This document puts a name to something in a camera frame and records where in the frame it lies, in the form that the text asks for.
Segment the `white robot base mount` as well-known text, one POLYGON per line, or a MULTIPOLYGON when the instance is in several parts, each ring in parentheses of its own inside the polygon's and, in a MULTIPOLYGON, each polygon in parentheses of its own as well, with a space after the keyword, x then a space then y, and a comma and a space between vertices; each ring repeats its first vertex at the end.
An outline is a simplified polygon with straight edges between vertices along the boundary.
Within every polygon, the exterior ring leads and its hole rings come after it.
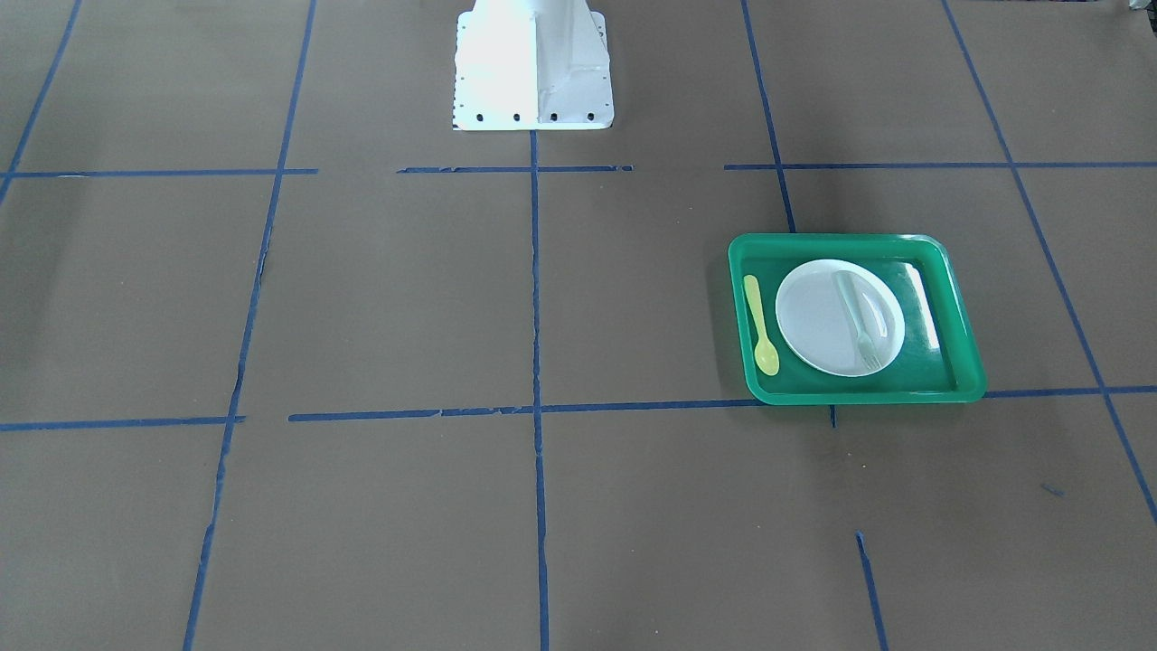
POLYGON ((607 130, 607 22, 587 1, 476 1, 457 17, 452 127, 607 130))

